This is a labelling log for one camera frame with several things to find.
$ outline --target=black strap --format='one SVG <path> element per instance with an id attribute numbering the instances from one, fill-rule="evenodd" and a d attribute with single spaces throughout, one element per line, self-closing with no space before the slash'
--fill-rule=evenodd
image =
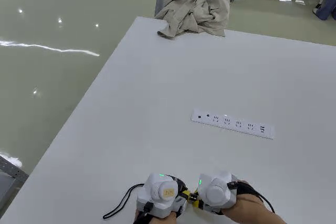
<path id="1" fill-rule="evenodd" d="M 124 195 L 124 197 L 122 198 L 122 200 L 120 201 L 119 205 L 117 205 L 117 207 L 114 208 L 112 211 L 110 211 L 110 212 L 108 212 L 107 214 L 103 215 L 103 219 L 106 220 L 106 219 L 111 218 L 112 216 L 116 215 L 117 213 L 119 213 L 119 212 L 125 207 L 125 205 L 126 205 L 128 199 L 129 199 L 130 196 L 131 196 L 132 191 L 133 191 L 135 188 L 137 188 L 138 186 L 143 186 L 143 185 L 144 185 L 144 184 L 137 184 L 137 185 L 134 185 L 134 186 L 130 187 L 130 188 L 127 190 L 127 192 L 126 192 L 126 194 Z"/>
<path id="2" fill-rule="evenodd" d="M 149 224 L 152 219 L 152 215 L 146 214 L 145 212 L 140 212 L 133 224 Z"/>

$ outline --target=yellow label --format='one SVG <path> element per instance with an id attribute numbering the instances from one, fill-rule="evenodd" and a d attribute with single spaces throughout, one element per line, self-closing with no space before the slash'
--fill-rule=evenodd
<path id="1" fill-rule="evenodd" d="M 174 188 L 163 189 L 163 198 L 174 197 Z"/>

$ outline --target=black cable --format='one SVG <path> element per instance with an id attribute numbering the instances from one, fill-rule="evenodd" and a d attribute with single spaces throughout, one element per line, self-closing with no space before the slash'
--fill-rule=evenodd
<path id="1" fill-rule="evenodd" d="M 266 201 L 267 202 L 267 204 L 269 205 L 269 207 L 271 208 L 271 210 L 272 210 L 272 212 L 273 213 L 275 213 L 275 211 L 274 211 L 274 208 L 273 208 L 273 206 L 272 206 L 272 204 L 263 196 L 263 195 L 261 195 L 260 193 L 258 193 L 257 191 L 256 191 L 256 193 L 261 197 L 261 198 L 263 198 L 264 199 L 264 201 Z"/>
<path id="2" fill-rule="evenodd" d="M 134 185 L 134 186 L 130 187 L 130 188 L 127 190 L 127 192 L 126 192 L 126 194 L 124 195 L 124 197 L 122 198 L 122 200 L 120 201 L 119 205 L 117 205 L 117 207 L 114 208 L 112 211 L 110 211 L 110 212 L 108 212 L 107 214 L 103 215 L 103 219 L 106 220 L 106 219 L 111 218 L 112 216 L 116 215 L 117 213 L 119 213 L 119 212 L 125 207 L 127 201 L 129 200 L 129 198 L 130 198 L 130 196 L 131 196 L 132 191 L 133 191 L 135 188 L 137 188 L 137 187 L 139 187 L 139 186 L 143 186 L 143 185 L 144 185 L 144 184 L 137 184 L 137 185 Z"/>
<path id="3" fill-rule="evenodd" d="M 272 204 L 262 195 L 260 194 L 259 192 L 257 192 L 253 187 L 251 187 L 249 184 L 247 183 L 244 183 L 244 182 L 238 182 L 237 183 L 237 186 L 238 188 L 244 188 L 245 189 L 245 193 L 248 193 L 248 194 L 252 194 L 252 195 L 255 195 L 256 197 L 258 197 L 259 199 L 262 198 L 264 201 L 267 202 L 267 204 L 269 205 L 269 207 L 271 208 L 272 212 L 275 213 L 274 211 L 274 208 L 272 206 Z"/>

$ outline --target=yellow component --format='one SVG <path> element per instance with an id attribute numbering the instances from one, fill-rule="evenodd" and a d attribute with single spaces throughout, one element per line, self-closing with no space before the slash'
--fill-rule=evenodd
<path id="1" fill-rule="evenodd" d="M 194 201 L 193 202 L 193 207 L 198 208 L 198 204 L 200 203 L 200 200 Z"/>
<path id="2" fill-rule="evenodd" d="M 189 198 L 189 195 L 190 195 L 190 191 L 189 190 L 183 191 L 182 193 L 185 194 L 186 196 L 188 196 L 188 198 Z"/>

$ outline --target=glossy floor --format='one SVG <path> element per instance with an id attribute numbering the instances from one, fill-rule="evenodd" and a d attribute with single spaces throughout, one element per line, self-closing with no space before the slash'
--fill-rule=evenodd
<path id="1" fill-rule="evenodd" d="M 0 0 L 0 151 L 30 173 L 135 17 L 153 17 L 155 1 Z M 318 20 L 315 4 L 235 0 L 229 29 L 336 45 L 336 22 Z"/>

